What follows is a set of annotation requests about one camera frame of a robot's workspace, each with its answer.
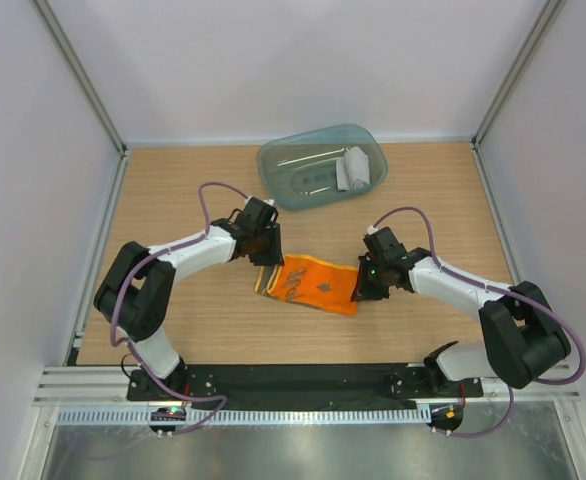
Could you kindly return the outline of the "grey panda towel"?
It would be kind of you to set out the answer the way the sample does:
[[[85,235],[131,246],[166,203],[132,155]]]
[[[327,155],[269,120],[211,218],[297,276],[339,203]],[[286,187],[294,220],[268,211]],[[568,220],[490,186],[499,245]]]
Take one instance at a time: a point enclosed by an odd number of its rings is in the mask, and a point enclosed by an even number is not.
[[[335,163],[337,189],[352,191],[370,185],[370,166],[367,154],[360,147],[347,149]]]

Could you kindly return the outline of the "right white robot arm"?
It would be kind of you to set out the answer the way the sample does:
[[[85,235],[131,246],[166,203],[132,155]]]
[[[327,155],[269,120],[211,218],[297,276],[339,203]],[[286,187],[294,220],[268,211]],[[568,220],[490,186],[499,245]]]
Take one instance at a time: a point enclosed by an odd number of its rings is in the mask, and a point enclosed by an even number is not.
[[[522,389],[571,353],[566,333],[536,285],[491,284],[441,262],[425,248],[407,250],[388,227],[369,227],[363,243],[353,301],[387,299],[396,288],[439,300],[479,322],[480,342],[452,341],[424,359],[423,382],[432,394],[445,396],[460,381],[481,377]]]

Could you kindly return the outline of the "orange grey towel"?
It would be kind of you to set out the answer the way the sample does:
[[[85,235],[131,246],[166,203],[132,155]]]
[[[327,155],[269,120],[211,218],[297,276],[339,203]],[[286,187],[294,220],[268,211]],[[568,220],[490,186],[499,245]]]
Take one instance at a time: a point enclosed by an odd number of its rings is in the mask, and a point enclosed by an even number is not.
[[[320,311],[354,316],[352,299],[358,268],[330,263],[309,255],[287,254],[284,263],[262,267],[254,292],[285,303]]]

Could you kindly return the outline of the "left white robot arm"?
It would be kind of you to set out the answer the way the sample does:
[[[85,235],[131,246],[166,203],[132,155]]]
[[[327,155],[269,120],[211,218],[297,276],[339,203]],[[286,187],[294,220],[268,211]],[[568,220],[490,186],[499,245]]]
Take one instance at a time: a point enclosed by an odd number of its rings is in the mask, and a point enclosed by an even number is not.
[[[97,288],[93,305],[110,324],[112,344],[127,344],[160,398],[181,397],[187,385],[187,365],[164,328],[175,286],[240,258],[259,267],[284,264],[272,200],[250,196],[241,209],[216,220],[206,218],[201,232],[170,243],[126,243]]]

